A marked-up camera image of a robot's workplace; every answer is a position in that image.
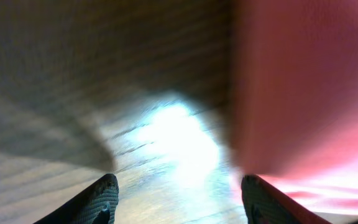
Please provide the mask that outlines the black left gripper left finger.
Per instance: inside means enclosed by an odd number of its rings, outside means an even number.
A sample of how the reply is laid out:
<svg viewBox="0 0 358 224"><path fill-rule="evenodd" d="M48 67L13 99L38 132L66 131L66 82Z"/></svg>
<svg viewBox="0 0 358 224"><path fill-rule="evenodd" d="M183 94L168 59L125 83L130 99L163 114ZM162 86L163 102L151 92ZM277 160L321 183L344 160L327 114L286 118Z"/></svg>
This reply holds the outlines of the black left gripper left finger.
<svg viewBox="0 0 358 224"><path fill-rule="evenodd" d="M119 202L114 174L106 174L35 224L113 224Z"/></svg>

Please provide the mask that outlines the red printed t-shirt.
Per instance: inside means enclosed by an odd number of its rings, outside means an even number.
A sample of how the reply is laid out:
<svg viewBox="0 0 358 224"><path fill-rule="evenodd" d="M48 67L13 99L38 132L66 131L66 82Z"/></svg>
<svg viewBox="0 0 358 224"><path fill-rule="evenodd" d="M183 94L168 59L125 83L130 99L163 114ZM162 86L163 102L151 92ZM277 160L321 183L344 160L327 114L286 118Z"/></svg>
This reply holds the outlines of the red printed t-shirt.
<svg viewBox="0 0 358 224"><path fill-rule="evenodd" d="M358 215L358 0L236 1L232 50L237 165Z"/></svg>

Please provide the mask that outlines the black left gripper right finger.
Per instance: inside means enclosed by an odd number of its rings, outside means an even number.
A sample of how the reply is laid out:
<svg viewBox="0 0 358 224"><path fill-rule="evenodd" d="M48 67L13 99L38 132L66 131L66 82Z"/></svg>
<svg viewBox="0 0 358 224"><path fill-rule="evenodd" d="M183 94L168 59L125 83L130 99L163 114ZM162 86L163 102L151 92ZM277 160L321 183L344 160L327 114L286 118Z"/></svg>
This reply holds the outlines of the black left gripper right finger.
<svg viewBox="0 0 358 224"><path fill-rule="evenodd" d="M249 224L329 224L257 175L245 175L241 190Z"/></svg>

